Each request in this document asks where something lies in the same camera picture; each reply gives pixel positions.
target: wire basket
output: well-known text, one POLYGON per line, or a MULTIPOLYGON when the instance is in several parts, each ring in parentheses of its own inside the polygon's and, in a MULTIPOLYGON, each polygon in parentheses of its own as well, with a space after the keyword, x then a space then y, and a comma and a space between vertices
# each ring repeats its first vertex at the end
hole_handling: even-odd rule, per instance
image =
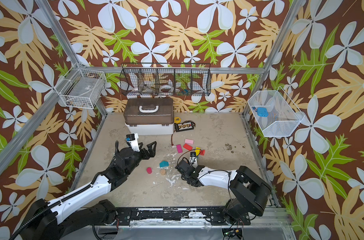
POLYGON ((102 90, 105 88, 106 75, 102 71, 74 67, 68 82, 58 93, 67 107, 94 109, 102 90))
POLYGON ((284 94, 288 100, 276 90, 257 91, 247 101, 265 137, 289 137, 305 117, 285 91, 284 94), (291 108, 290 101, 297 107, 298 113, 291 108), (258 108, 265 108, 267 116, 259 116, 258 108))
POLYGON ((144 68, 122 64, 120 87, 124 95, 208 96, 211 92, 210 65, 204 68, 144 68))

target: light pink block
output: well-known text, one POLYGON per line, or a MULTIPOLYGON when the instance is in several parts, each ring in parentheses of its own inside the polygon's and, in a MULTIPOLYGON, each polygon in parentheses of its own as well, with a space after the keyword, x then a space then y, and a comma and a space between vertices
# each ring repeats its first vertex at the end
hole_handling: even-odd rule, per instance
POLYGON ((185 143, 192 145, 192 144, 194 144, 194 140, 185 139, 185 143))
POLYGON ((182 147, 181 147, 180 144, 177 145, 177 151, 178 151, 178 153, 182 153, 183 152, 182 147))

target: white wire basket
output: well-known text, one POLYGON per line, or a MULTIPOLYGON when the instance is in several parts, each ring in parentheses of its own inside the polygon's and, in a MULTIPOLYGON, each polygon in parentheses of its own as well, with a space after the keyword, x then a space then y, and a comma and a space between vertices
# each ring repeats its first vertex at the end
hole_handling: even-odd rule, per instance
POLYGON ((102 90, 105 88, 106 75, 102 71, 73 67, 73 74, 58 93, 67 107, 94 109, 102 90))
POLYGON ((257 91, 247 101, 265 137, 289 137, 305 117, 290 96, 283 92, 287 100, 279 91, 265 90, 257 91), (290 101, 298 109, 297 113, 289 105, 290 101), (266 108, 267 117, 259 116, 255 111, 258 108, 266 108))

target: toolbox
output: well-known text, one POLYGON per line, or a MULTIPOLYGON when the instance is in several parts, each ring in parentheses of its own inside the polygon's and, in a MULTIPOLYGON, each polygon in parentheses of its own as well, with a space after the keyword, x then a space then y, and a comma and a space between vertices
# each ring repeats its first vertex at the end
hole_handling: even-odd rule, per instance
POLYGON ((171 98, 130 98, 123 113, 131 133, 165 135, 174 132, 174 108, 171 98))

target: basket handle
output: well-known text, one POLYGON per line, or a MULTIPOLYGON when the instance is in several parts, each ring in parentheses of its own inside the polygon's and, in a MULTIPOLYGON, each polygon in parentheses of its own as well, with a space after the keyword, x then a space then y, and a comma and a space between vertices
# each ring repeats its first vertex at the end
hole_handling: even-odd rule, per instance
POLYGON ((139 106, 139 111, 141 113, 155 113, 156 111, 158 111, 158 108, 159 108, 159 105, 157 105, 155 109, 144 110, 144 109, 142 109, 142 105, 141 105, 141 106, 139 106))

